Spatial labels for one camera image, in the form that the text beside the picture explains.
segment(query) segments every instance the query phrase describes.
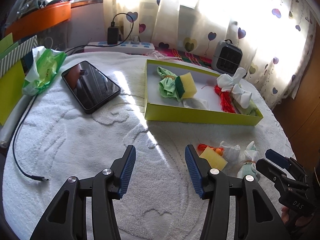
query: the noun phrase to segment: ribbed blue rubber pad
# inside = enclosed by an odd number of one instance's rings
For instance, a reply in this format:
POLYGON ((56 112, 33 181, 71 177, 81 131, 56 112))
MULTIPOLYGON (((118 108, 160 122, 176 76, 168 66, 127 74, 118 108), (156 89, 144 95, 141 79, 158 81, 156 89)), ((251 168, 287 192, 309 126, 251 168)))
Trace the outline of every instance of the ribbed blue rubber pad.
POLYGON ((189 170, 189 174, 191 177, 191 181, 193 184, 193 188, 195 189, 196 193, 202 198, 204 196, 204 190, 202 188, 202 177, 198 170, 198 167, 195 163, 195 160, 190 152, 189 147, 187 146, 184 151, 184 157, 187 163, 187 167, 189 170))
POLYGON ((132 174, 132 170, 135 162, 136 162, 136 148, 133 146, 120 176, 120 187, 118 190, 118 195, 120 198, 122 198, 123 195, 127 193, 127 189, 129 186, 129 182, 130 182, 130 178, 131 178, 131 174, 132 174))
POLYGON ((290 164, 288 160, 283 157, 281 154, 275 152, 274 150, 267 150, 266 151, 266 158, 273 163, 277 164, 279 167, 283 169, 288 169, 290 167, 290 164))

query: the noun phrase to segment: yellow-green box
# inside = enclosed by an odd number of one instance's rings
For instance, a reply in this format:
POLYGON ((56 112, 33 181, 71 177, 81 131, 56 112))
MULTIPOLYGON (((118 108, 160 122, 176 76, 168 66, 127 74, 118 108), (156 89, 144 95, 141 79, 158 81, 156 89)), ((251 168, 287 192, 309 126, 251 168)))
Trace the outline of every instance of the yellow-green box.
POLYGON ((256 110, 257 116, 222 112, 219 101, 220 97, 213 91, 213 86, 216 85, 216 79, 218 76, 218 74, 202 68, 148 59, 145 68, 145 119, 168 122, 194 122, 252 126, 260 122, 263 118, 263 115, 259 110, 256 110), (199 98, 209 101, 211 104, 210 110, 185 108, 183 107, 183 104, 178 102, 176 99, 161 97, 158 85, 158 83, 161 81, 161 78, 156 73, 156 68, 158 66, 166 68, 176 75, 182 75, 187 72, 191 72, 198 90, 195 97, 199 97, 197 95, 198 93, 201 93, 201 97, 199 98), (204 86, 207 86, 201 89, 199 88, 201 83, 204 86))

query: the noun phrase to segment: power strip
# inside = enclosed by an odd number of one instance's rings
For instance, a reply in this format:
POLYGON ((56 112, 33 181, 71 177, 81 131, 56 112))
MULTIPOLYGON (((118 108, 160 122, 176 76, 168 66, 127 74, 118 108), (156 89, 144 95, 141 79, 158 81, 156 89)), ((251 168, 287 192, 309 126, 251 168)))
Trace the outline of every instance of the power strip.
POLYGON ((84 52, 95 52, 95 51, 113 51, 122 52, 126 54, 147 54, 155 49, 152 43, 140 42, 139 44, 131 44, 130 41, 126 41, 119 46, 109 47, 106 41, 101 42, 90 42, 88 45, 98 45, 101 47, 84 47, 84 52))

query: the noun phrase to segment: striped folder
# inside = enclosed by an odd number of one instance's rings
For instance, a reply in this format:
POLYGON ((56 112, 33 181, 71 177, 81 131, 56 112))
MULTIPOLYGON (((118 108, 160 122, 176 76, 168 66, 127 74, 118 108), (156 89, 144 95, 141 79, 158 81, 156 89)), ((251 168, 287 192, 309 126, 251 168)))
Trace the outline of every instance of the striped folder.
POLYGON ((33 48, 38 46, 37 36, 26 40, 21 43, 17 48, 12 50, 8 55, 6 55, 0 61, 0 78, 20 59, 22 59, 26 54, 28 54, 33 48))

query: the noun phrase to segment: silver screw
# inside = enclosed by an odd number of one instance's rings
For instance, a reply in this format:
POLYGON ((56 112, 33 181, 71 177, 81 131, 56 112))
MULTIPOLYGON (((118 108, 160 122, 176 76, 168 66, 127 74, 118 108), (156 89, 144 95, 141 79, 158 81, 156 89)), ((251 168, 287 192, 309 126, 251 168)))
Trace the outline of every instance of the silver screw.
POLYGON ((213 168, 213 169, 210 170, 210 173, 214 174, 214 175, 217 175, 217 174, 219 174, 219 170, 216 169, 216 168, 213 168))
POLYGON ((246 179, 247 181, 254 181, 254 177, 251 176, 251 175, 245 176, 245 179, 246 179))
POLYGON ((74 183, 76 180, 77 180, 77 178, 75 176, 71 176, 68 178, 69 183, 74 183))
POLYGON ((103 173, 104 175, 109 175, 111 172, 112 172, 112 171, 111 171, 110 169, 104 169, 104 170, 102 171, 102 173, 103 173))

